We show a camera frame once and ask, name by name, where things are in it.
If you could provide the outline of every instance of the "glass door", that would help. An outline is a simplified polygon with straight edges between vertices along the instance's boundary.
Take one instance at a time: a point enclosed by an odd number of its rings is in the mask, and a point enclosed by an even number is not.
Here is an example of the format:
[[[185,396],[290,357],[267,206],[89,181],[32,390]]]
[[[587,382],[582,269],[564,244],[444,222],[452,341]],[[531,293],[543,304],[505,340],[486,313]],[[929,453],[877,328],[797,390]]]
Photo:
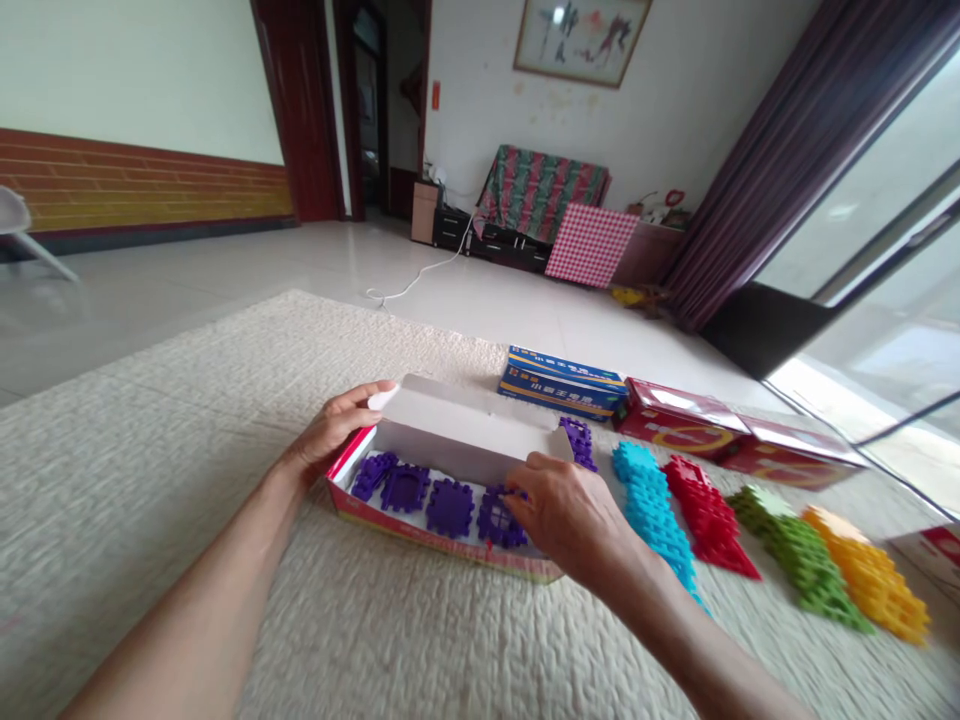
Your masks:
[[[754,278],[829,317],[769,384],[956,516],[958,128],[960,55]]]

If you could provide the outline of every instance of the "purple toy block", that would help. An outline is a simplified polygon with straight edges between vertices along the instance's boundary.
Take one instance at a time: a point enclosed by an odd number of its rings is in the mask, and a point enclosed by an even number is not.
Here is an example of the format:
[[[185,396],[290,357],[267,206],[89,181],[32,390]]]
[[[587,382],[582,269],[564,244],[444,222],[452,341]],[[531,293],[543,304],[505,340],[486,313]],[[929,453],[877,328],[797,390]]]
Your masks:
[[[397,465],[390,470],[380,492],[380,509],[412,513],[423,510],[430,487],[430,469],[419,465]]]
[[[397,462],[397,456],[393,453],[365,457],[360,463],[360,472],[357,473],[357,479],[353,481],[350,494],[364,502],[369,501]]]
[[[477,513],[477,529],[481,540],[489,540],[509,550],[527,544],[527,534],[503,503],[510,494],[503,485],[487,488]]]
[[[587,424],[569,417],[560,418],[560,424],[567,431],[567,437],[570,439],[573,459],[587,470],[597,472],[597,466],[593,462],[593,436]]]
[[[474,507],[469,485],[446,478],[436,480],[427,503],[427,530],[452,540],[469,535]]]

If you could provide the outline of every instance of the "open box lid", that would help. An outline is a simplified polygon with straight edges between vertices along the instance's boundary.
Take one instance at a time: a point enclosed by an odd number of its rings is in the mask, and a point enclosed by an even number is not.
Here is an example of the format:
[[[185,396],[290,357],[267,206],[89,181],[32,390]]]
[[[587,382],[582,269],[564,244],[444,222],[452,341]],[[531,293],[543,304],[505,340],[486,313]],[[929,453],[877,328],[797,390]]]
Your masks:
[[[750,428],[753,436],[762,443],[786,448],[809,457],[829,460],[830,462],[855,467],[869,467],[869,463],[842,438],[830,437],[810,430],[745,415],[741,415],[740,418]]]
[[[539,375],[550,375],[561,380],[580,383],[586,387],[604,390],[612,395],[626,395],[627,386],[615,372],[572,363],[569,360],[542,355],[519,345],[511,345],[507,363]]]
[[[407,375],[398,388],[369,404],[382,406],[380,449],[458,479],[501,483],[534,451],[574,459],[566,431],[552,413],[490,391]]]
[[[629,378],[628,381],[644,407],[688,418],[700,424],[715,425],[743,435],[749,432],[747,426],[733,410],[715,398],[695,395],[636,378]]]

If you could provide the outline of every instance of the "beige rug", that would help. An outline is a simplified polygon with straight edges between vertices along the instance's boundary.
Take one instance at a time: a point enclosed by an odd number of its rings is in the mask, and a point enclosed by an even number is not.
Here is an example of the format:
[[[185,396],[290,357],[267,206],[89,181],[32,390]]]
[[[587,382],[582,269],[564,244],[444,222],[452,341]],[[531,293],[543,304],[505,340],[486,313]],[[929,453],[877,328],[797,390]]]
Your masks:
[[[0,411],[0,716],[60,709],[328,396],[407,372],[492,389],[503,358],[503,346],[290,292]],[[611,479],[619,438],[595,437]],[[725,492],[746,481],[711,474]],[[816,498],[874,538],[937,520],[877,474]],[[745,544],[766,581],[698,564],[701,595],[822,717],[960,715],[957,611],[909,568],[934,601],[927,650],[801,612]],[[344,522],[321,494],[280,568],[241,717],[389,716],[693,714],[571,581],[535,586]]]

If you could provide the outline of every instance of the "framed painting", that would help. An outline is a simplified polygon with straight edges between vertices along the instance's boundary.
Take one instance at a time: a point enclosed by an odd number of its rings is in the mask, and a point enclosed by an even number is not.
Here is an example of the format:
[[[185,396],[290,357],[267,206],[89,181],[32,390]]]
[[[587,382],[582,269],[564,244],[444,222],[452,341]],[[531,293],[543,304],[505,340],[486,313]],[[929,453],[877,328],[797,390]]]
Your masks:
[[[526,0],[513,68],[619,88],[653,0]]]

